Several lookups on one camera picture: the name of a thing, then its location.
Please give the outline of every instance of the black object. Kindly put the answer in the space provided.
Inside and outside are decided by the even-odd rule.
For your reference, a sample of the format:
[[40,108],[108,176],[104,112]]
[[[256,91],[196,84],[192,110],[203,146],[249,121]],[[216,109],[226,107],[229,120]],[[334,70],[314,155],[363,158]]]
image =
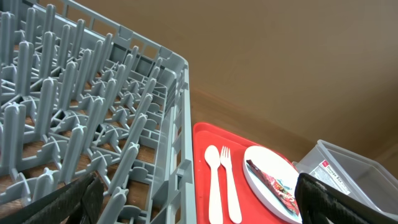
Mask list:
[[86,174],[1,219],[0,224],[58,224],[67,217],[67,224],[94,224],[98,221],[103,193],[104,185],[99,178]]
[[303,224],[398,224],[308,174],[299,175],[295,198]]

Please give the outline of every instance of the red wrapper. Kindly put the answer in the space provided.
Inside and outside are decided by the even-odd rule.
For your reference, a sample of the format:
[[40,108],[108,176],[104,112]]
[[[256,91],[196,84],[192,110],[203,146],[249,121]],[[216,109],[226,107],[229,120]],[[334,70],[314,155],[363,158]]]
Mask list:
[[284,204],[289,211],[299,215],[299,207],[297,206],[294,196],[280,185],[275,178],[258,169],[256,165],[253,164],[252,160],[247,160],[246,162],[249,164],[250,169],[254,172],[257,178],[267,186],[267,188],[282,202],[282,204]]

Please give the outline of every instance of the brown background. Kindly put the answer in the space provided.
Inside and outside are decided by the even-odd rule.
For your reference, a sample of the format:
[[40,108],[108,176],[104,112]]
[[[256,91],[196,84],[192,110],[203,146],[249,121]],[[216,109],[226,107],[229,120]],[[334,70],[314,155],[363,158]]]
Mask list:
[[188,60],[193,124],[296,161],[324,139],[398,174],[397,1],[77,2]]

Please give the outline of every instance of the fork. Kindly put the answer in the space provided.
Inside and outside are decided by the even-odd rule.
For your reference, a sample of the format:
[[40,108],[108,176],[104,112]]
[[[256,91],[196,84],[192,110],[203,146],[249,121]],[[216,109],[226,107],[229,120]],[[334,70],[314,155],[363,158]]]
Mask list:
[[238,195],[236,193],[234,175],[232,173],[231,152],[226,146],[223,146],[221,150],[220,162],[226,171],[229,217],[231,218],[232,222],[241,223],[242,213],[239,206]]

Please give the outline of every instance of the white label sticker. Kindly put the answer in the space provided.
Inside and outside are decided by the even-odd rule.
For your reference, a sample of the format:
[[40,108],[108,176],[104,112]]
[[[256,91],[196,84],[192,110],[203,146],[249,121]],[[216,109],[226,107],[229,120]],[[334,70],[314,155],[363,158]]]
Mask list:
[[337,175],[335,170],[329,165],[329,162],[324,160],[319,166],[317,166],[310,175],[314,176],[318,180],[328,184],[336,190],[348,195],[351,193],[347,186],[344,184],[342,179]]

